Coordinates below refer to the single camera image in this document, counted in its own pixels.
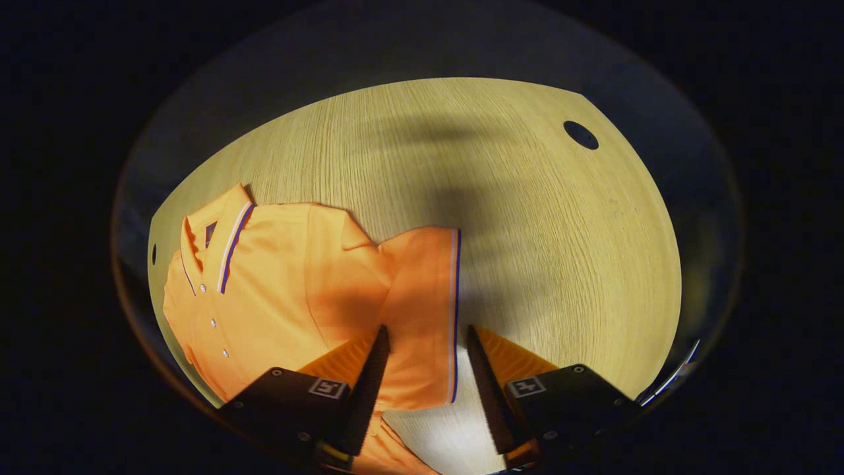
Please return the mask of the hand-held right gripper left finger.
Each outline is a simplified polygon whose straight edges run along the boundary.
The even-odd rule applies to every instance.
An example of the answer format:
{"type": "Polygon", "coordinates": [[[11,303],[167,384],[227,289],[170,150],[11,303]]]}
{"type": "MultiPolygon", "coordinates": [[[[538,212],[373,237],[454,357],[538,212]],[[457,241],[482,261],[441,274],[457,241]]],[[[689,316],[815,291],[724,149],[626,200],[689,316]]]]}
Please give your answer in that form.
{"type": "Polygon", "coordinates": [[[217,409],[229,429],[300,472],[350,472],[391,344],[380,325],[301,371],[271,367],[217,409]]]}

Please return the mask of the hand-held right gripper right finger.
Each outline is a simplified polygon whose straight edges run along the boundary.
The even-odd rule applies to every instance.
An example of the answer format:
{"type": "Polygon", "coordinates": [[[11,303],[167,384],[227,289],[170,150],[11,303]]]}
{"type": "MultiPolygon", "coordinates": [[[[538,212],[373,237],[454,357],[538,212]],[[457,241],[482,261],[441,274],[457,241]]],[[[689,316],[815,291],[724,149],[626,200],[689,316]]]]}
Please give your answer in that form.
{"type": "Polygon", "coordinates": [[[559,367],[477,325],[466,348],[507,472],[566,472],[642,417],[639,403],[587,364],[559,367]]]}

